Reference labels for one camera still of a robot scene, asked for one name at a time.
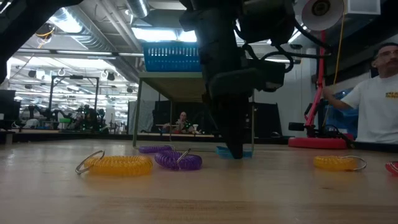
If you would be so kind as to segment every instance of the wooden tabletop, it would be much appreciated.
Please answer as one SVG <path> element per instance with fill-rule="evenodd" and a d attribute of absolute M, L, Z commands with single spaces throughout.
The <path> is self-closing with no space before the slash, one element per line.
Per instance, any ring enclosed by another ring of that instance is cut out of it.
<path fill-rule="evenodd" d="M 169 142 L 139 142 L 139 145 Z M 0 146 L 0 223 L 398 222 L 398 177 L 384 168 L 398 154 L 256 146 L 254 157 L 219 159 L 216 143 L 172 142 L 203 159 L 202 170 L 154 163 L 143 177 L 77 176 L 87 155 L 136 155 L 131 141 L 74 140 Z M 315 169 L 318 155 L 367 160 L 362 172 Z"/>

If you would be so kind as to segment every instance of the purple coiled keychain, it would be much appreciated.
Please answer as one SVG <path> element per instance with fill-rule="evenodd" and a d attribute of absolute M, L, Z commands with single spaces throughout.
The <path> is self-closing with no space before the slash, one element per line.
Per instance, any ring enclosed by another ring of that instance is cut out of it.
<path fill-rule="evenodd" d="M 198 170 L 201 168 L 201 157 L 189 155 L 191 149 L 183 154 L 176 151 L 163 151 L 155 155 L 155 161 L 162 167 L 172 170 Z"/>
<path fill-rule="evenodd" d="M 165 146 L 140 146 L 138 151 L 141 153 L 156 153 L 162 151 L 171 151 L 173 150 L 173 146 L 165 145 Z"/>

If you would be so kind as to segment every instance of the yellow coiled keychain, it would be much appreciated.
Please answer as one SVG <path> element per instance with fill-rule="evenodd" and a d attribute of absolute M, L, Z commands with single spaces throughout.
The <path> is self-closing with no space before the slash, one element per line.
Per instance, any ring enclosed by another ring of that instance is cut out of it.
<path fill-rule="evenodd" d="M 363 162 L 362 167 L 358 167 L 358 160 Z M 317 168 L 329 171 L 359 171 L 367 166 L 365 160 L 356 156 L 317 156 L 313 159 L 313 164 Z"/>
<path fill-rule="evenodd" d="M 121 175 L 138 176 L 149 174 L 153 163 L 150 157 L 146 156 L 105 156 L 105 151 L 101 150 L 93 153 L 83 160 L 77 167 L 78 175 L 90 171 L 96 175 Z"/>

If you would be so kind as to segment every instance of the wooden shelf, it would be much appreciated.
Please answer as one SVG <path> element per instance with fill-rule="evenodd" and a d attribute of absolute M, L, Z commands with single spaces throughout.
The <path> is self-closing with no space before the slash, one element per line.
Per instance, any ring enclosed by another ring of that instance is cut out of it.
<path fill-rule="evenodd" d="M 201 72 L 141 72 L 139 78 L 173 102 L 201 102 L 206 91 Z"/>

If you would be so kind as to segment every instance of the blue basket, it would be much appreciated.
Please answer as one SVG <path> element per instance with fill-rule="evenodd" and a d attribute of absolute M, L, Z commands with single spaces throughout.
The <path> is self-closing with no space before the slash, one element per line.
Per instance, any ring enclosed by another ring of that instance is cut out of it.
<path fill-rule="evenodd" d="M 200 72 L 197 43 L 146 42 L 144 49 L 147 72 Z"/>

